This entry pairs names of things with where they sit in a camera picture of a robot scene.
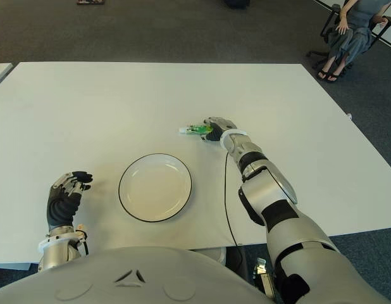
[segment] plate rim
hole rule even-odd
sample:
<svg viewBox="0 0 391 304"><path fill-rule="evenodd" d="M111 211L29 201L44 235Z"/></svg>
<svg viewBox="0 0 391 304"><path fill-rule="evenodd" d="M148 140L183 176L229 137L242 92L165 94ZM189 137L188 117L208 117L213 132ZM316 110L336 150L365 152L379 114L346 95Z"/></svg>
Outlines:
<svg viewBox="0 0 391 304"><path fill-rule="evenodd" d="M124 206L124 204L122 203L122 199L121 199L121 195L120 195L120 189L121 189L121 182L122 182L122 178L124 177L125 173L127 172L127 170L134 164L136 163L137 161L145 158L145 157L148 157L148 156L151 156L151 155L168 155L168 156L171 156L173 158L176 158L180 163L182 163L184 165L184 167L187 169L187 172L189 173L189 177L190 177L190 192L189 192L189 195L187 196L187 199L185 201L185 203L183 204L183 206L176 212L174 213L173 215L169 216L169 217L166 217L164 218L163 220L143 220L141 218L138 218L136 217L135 215L131 214ZM144 156L141 156L140 158L134 160L125 170L124 172L122 173L121 175L121 178L120 178L120 182L118 183L118 199L120 200L120 204L122 206L122 208L125 210L125 212L127 212L130 216L132 216L133 218L137 219L137 220L140 220L141 222L147 222L147 223L158 223L158 222L163 222L165 220L168 220L168 219L171 219L172 217L174 217L176 214L178 214L180 211L183 210L184 206L189 202L189 199L190 199L190 196L191 196L191 192L193 190L193 180L192 180L192 177L191 177L191 173L190 173L190 170L189 168L186 166L186 164L179 158L177 158L176 156L173 156L171 154L168 154L168 153L151 153L151 154L148 154L148 155L144 155Z"/></svg>

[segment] white plate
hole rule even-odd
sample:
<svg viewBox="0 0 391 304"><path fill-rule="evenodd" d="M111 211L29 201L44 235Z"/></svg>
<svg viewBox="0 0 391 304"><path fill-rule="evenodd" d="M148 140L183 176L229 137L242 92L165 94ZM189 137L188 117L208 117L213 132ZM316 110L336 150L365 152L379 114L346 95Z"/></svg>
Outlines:
<svg viewBox="0 0 391 304"><path fill-rule="evenodd" d="M179 159L151 154L124 172L118 195L125 211L144 222L160 222L178 213L189 200L191 176Z"/></svg>

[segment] robotic arm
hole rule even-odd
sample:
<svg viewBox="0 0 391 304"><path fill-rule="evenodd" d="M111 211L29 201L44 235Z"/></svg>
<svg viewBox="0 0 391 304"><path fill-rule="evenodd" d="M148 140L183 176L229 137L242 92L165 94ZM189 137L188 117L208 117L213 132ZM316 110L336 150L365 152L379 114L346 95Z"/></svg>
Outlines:
<svg viewBox="0 0 391 304"><path fill-rule="evenodd" d="M244 131L220 117L204 123L214 128L206 139L220 141L242 174L239 198L250 218L266 226L275 286L285 304L389 303L297 209L292 186Z"/></svg>
<svg viewBox="0 0 391 304"><path fill-rule="evenodd" d="M43 257L38 271L79 258L77 247L81 244L84 244L88 254L86 233L79 229L79 226L74 230L73 216L79 208L83 191L90 189L86 183L91 181L91 174L82 171L70 172L62 175L49 190L46 214L49 234L39 244Z"/></svg>

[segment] green bottle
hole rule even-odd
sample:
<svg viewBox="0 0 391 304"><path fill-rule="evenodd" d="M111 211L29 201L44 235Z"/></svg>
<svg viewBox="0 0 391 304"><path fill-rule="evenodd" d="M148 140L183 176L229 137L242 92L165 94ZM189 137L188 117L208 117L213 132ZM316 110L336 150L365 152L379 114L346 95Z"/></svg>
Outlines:
<svg viewBox="0 0 391 304"><path fill-rule="evenodd" d="M213 130L209 125L189 125L187 127L179 128L180 133L184 134L200 134L206 135Z"/></svg>

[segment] black cable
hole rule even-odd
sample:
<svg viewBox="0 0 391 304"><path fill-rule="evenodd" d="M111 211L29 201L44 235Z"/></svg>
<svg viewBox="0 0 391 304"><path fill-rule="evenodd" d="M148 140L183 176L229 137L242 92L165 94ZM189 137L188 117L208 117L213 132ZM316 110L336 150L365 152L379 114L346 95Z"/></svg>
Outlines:
<svg viewBox="0 0 391 304"><path fill-rule="evenodd" d="M233 236L231 224L229 223L229 217L228 217L228 210L227 210L227 163L228 163L228 155L229 155L229 153L227 153L227 157L225 158L225 176L224 176L224 184L223 184L223 203L224 203L224 206L225 206L225 215L227 216L227 222L228 222L229 231L231 232L231 236L232 236L233 242L235 243L236 249L238 249L238 252L239 252L239 255L240 255L240 262L239 262L238 266L235 269L235 272L237 272L239 267L242 265L242 263L244 261L244 256L242 255L242 252L240 251L238 243L236 242L235 237Z"/></svg>
<svg viewBox="0 0 391 304"><path fill-rule="evenodd" d="M87 247L87 243L86 243L86 240L87 240L87 233L83 230L80 230L80 229L76 229L76 231L80 231L84 234L84 242L83 242L83 246L84 246L84 251L86 253L86 255L89 254L89 247Z"/></svg>

